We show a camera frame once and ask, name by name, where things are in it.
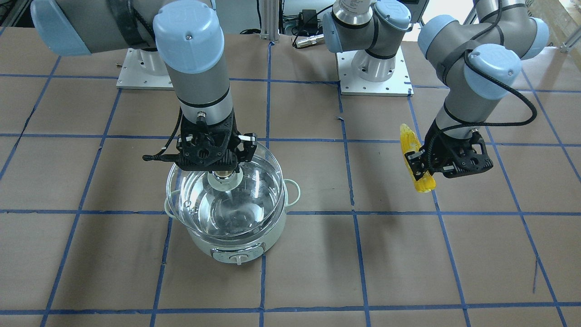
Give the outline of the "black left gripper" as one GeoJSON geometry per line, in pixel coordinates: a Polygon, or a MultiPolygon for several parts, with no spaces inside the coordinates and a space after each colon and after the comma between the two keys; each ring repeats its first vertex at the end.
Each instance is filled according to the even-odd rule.
{"type": "Polygon", "coordinates": [[[404,153],[405,163],[415,182],[428,181],[434,173],[458,178],[484,173],[493,167],[479,132],[471,132],[467,139],[457,139],[432,124],[421,149],[424,150],[404,153]]]}

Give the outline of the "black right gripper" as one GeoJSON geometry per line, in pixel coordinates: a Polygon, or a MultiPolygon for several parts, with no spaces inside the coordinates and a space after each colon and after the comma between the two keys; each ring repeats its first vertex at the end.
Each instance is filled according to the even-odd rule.
{"type": "Polygon", "coordinates": [[[175,164],[186,171],[239,172],[238,165],[250,162],[257,148],[255,133],[238,132],[234,112],[223,121],[209,125],[204,118],[180,122],[175,164]]]}

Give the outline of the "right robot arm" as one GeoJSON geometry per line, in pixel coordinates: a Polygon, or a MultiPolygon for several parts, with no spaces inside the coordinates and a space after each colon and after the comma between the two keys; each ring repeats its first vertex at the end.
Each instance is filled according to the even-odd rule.
{"type": "Polygon", "coordinates": [[[257,148],[255,133],[241,134],[234,114],[224,56],[225,39],[215,10],[198,0],[34,0],[36,31],[60,56],[109,50],[156,50],[180,102],[166,149],[144,161],[175,163],[186,171],[238,171],[257,148]]]}

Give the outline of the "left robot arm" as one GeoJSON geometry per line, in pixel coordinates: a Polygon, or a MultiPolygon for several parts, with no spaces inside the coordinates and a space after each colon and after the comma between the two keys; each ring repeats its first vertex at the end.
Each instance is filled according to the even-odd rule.
{"type": "MultiPolygon", "coordinates": [[[[478,132],[491,126],[488,117],[508,93],[530,110],[536,107],[513,89],[522,62],[537,56],[550,31],[530,17],[522,0],[476,0],[478,24],[463,25],[449,15],[436,16],[421,29],[419,49],[449,93],[421,142],[406,124],[400,127],[405,166],[419,192],[431,191],[433,175],[458,178],[492,169],[478,132]]],[[[401,41],[411,29],[412,14],[398,0],[337,0],[322,17],[325,43],[332,53],[354,51],[350,69],[370,83],[392,77],[401,41]]]]}

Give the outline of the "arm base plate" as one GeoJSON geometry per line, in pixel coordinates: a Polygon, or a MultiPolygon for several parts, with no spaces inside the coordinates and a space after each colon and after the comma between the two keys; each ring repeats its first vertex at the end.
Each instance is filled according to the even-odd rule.
{"type": "Polygon", "coordinates": [[[341,95],[408,97],[414,94],[401,48],[390,59],[365,50],[336,54],[341,95]]]}
{"type": "Polygon", "coordinates": [[[116,86],[119,89],[173,90],[160,54],[133,48],[126,53],[116,86]]]}

